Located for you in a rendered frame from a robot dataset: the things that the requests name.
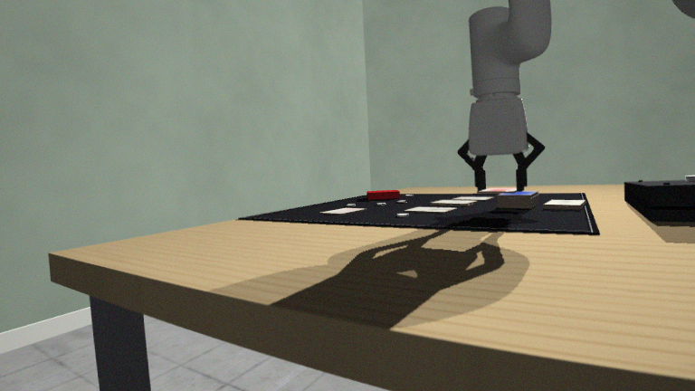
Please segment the red rectangular block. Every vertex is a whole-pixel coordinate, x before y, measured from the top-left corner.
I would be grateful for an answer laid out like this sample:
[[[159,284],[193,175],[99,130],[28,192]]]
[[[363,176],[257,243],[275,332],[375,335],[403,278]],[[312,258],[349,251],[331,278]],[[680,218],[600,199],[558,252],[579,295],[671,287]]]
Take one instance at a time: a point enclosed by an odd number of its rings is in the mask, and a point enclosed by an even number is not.
[[[389,191],[397,191],[397,192],[389,192]],[[400,191],[398,191],[398,190],[367,191],[367,199],[368,200],[392,199],[392,198],[400,198]]]

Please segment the black card cloth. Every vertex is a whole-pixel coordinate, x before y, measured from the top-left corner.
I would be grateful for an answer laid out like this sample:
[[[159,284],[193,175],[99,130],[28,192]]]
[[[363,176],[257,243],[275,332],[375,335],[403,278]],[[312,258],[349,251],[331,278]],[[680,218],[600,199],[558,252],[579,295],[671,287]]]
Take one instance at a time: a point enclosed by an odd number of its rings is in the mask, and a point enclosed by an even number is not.
[[[365,223],[344,224],[363,226],[384,226],[425,229],[493,231],[493,232],[518,232],[518,233],[543,233],[543,234],[590,234],[590,233],[561,233],[561,232],[533,232],[533,231],[507,231],[507,230],[481,230],[458,229],[457,227],[481,227],[481,228],[508,228],[508,229],[536,229],[536,230],[566,230],[589,231],[584,207],[581,210],[544,209],[544,204],[550,200],[582,200],[580,194],[541,194],[538,195],[539,204],[533,208],[499,208],[497,206],[499,194],[459,194],[459,195],[400,195],[400,198],[368,200],[367,195],[330,202],[321,205],[306,206],[287,211],[281,211],[266,215],[257,215],[241,220],[332,224],[331,222]],[[461,196],[470,197],[494,197],[487,201],[478,201],[470,206],[446,206],[430,205],[431,202],[440,200],[452,200]],[[406,203],[397,203],[405,200]],[[376,205],[386,203],[386,205]],[[355,204],[356,206],[347,206]],[[445,213],[414,213],[404,210],[415,207],[448,207],[457,210]],[[341,208],[366,208],[365,211],[346,215],[322,215],[321,212],[337,210]],[[409,214],[407,217],[398,217],[397,214]],[[259,220],[266,219],[284,219]],[[323,221],[324,223],[294,222]],[[409,226],[370,225],[370,224],[408,224]],[[431,226],[456,226],[456,228],[412,227],[412,225]]]

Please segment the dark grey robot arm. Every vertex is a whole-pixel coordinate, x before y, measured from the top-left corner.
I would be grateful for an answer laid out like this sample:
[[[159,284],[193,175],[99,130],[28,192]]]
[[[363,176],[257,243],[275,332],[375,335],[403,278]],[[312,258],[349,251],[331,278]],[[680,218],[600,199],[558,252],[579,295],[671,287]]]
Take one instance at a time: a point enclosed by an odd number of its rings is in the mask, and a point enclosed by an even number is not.
[[[477,99],[520,95],[519,66],[541,55],[551,37],[550,0],[509,0],[469,18],[472,86]]]

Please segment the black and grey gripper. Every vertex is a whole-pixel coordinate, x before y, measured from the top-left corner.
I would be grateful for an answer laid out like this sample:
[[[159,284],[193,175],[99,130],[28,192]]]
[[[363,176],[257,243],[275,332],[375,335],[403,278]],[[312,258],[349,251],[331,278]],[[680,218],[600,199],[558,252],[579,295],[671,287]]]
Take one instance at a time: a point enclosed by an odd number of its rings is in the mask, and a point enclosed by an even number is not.
[[[532,152],[525,157],[528,143]],[[525,149],[522,152],[522,149]],[[527,186],[527,168],[545,149],[545,146],[528,133],[526,113],[522,98],[518,96],[493,96],[476,100],[471,104],[469,139],[458,154],[474,170],[478,191],[486,189],[483,164],[487,156],[513,155],[518,163],[516,170],[517,191]],[[468,153],[476,156],[474,159]],[[520,153],[521,152],[521,153]],[[509,154],[511,153],[511,154]]]

